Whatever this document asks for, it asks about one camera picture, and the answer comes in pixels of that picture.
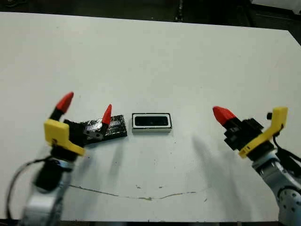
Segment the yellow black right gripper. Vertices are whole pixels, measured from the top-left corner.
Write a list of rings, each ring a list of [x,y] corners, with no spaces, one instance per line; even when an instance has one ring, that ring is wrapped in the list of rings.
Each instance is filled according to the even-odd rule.
[[[273,149],[270,140],[279,135],[285,127],[288,108],[276,107],[267,114],[271,121],[270,127],[262,131],[263,126],[255,119],[240,121],[229,109],[220,106],[213,107],[216,120],[226,129],[224,140],[232,150],[238,150],[241,158],[256,159]]]

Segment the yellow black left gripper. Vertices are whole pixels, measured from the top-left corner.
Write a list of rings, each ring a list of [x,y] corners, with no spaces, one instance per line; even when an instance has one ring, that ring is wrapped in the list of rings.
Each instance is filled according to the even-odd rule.
[[[64,115],[74,96],[73,92],[67,93],[56,104],[50,119],[44,122],[44,132],[46,142],[55,148],[61,148],[65,151],[83,156],[86,152],[84,146],[87,144],[87,134],[85,134],[86,126],[84,123],[72,122],[65,120],[60,122],[61,116]],[[111,122],[112,105],[109,104],[103,117],[100,132],[105,135]]]

